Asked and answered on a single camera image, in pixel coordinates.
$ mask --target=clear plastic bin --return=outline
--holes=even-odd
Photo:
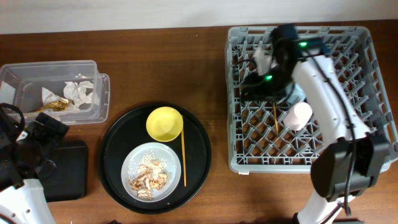
[[[46,113],[65,124],[105,121],[109,111],[109,77],[107,74],[100,74],[97,64],[92,60],[4,65],[0,69],[0,103],[18,106],[24,113],[26,124],[29,124],[39,114],[30,111],[43,106],[42,87],[57,96],[64,97],[65,82],[69,81],[92,82],[94,84],[92,102],[81,105],[79,111],[46,111]]]

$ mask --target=green light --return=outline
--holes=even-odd
[[[307,46],[307,42],[300,42],[300,43],[298,43],[298,44],[300,44],[300,47],[305,47],[305,46]]]
[[[265,79],[266,79],[266,81],[271,80],[271,79],[272,79],[272,75],[267,75],[267,76],[265,77]]]

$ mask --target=white bowl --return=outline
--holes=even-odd
[[[127,183],[128,179],[133,180],[135,177],[129,174],[129,170],[136,170],[139,166],[139,161],[144,157],[145,154],[153,154],[158,159],[165,159],[167,167],[165,168],[167,173],[167,182],[161,190],[153,189],[152,200],[148,198],[139,198],[137,192],[133,190]],[[165,144],[150,142],[142,144],[133,149],[126,157],[122,165],[121,178],[124,189],[134,199],[140,202],[158,202],[169,196],[181,178],[181,164],[176,153],[166,146]]]

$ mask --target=brown table surface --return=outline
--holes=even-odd
[[[371,31],[389,102],[398,121],[398,21],[353,21],[304,26],[365,26]],[[111,80],[108,120],[71,126],[67,139],[89,148],[87,196],[49,203],[58,223],[239,223],[290,218],[305,205],[313,187],[308,174],[250,174],[228,167],[227,96],[224,45],[229,27],[112,30],[53,34],[0,35],[5,63],[94,60]],[[161,215],[141,215],[117,204],[96,170],[100,142],[125,112],[149,101],[182,106],[204,125],[212,149],[208,178],[184,206]],[[367,223],[398,220],[398,165],[377,185],[350,203],[354,217]]]

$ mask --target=gray dish rack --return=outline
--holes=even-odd
[[[225,46],[228,91],[228,160],[232,171],[309,173],[323,149],[322,133],[314,117],[300,131],[281,122],[290,105],[277,109],[276,134],[270,102],[241,102],[241,83],[255,72],[248,63],[261,47],[271,52],[269,35],[275,27],[232,27]],[[393,148],[383,166],[398,158],[398,133],[384,88],[370,32],[365,27],[297,27],[300,38],[321,37],[330,49],[336,74],[358,116],[371,132],[384,133]]]

